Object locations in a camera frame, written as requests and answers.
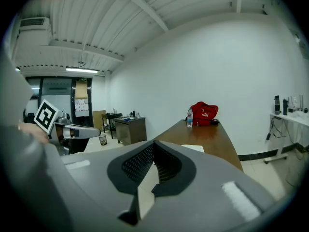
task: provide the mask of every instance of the person's hand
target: person's hand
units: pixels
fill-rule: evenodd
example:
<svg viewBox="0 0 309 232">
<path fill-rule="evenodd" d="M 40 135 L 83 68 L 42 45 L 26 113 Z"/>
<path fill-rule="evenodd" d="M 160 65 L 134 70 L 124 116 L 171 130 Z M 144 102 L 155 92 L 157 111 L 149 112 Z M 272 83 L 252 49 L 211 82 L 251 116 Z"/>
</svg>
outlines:
<svg viewBox="0 0 309 232">
<path fill-rule="evenodd" d="M 46 132 L 44 132 L 38 125 L 35 124 L 29 124 L 29 123 L 19 123 L 18 129 L 27 132 L 34 136 L 36 140 L 43 144 L 49 143 L 48 137 Z"/>
</svg>

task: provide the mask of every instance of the ceiling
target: ceiling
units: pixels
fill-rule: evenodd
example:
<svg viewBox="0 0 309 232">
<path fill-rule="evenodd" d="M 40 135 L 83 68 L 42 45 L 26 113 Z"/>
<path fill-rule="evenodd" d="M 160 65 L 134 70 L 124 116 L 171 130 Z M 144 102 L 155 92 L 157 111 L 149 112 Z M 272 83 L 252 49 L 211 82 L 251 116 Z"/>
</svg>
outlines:
<svg viewBox="0 0 309 232">
<path fill-rule="evenodd" d="M 126 56 L 186 22 L 218 13 L 263 14 L 273 0 L 30 0 L 21 18 L 48 17 L 51 46 L 18 48 L 22 73 L 78 67 L 113 71 Z"/>
</svg>

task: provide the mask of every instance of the trash can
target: trash can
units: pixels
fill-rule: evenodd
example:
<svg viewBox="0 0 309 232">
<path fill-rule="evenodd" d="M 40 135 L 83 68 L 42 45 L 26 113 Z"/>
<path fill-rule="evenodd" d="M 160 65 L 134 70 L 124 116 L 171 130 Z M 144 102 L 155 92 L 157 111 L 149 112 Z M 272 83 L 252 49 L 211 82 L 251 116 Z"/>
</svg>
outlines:
<svg viewBox="0 0 309 232">
<path fill-rule="evenodd" d="M 106 145 L 107 144 L 107 140 L 106 140 L 106 135 L 105 134 L 100 135 L 98 138 L 100 139 L 101 145 Z"/>
</svg>

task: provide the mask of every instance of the air conditioner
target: air conditioner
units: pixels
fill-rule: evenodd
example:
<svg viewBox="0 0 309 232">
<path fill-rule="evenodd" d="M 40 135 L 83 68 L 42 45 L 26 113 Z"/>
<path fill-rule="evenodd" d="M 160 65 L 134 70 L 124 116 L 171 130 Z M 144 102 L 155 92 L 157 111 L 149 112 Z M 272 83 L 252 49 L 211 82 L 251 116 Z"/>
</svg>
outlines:
<svg viewBox="0 0 309 232">
<path fill-rule="evenodd" d="M 52 28 L 49 18 L 36 17 L 20 22 L 19 47 L 49 45 L 52 40 Z"/>
</svg>

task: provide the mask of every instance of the black baseboard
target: black baseboard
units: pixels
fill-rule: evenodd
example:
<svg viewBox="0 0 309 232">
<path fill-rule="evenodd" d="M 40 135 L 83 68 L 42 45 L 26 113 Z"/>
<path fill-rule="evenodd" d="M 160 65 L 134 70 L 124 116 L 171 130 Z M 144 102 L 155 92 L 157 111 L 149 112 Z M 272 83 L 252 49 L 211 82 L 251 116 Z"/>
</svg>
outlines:
<svg viewBox="0 0 309 232">
<path fill-rule="evenodd" d="M 289 152 L 293 149 L 295 149 L 297 146 L 296 145 L 289 145 L 287 147 L 284 147 L 282 150 L 282 153 Z M 249 154 L 249 155 L 239 155 L 238 158 L 239 160 L 258 160 L 258 159 L 263 159 L 267 157 L 273 157 L 277 154 L 278 149 L 274 149 L 271 151 L 267 152 L 262 152 L 262 153 L 257 153 L 257 154 Z"/>
</svg>

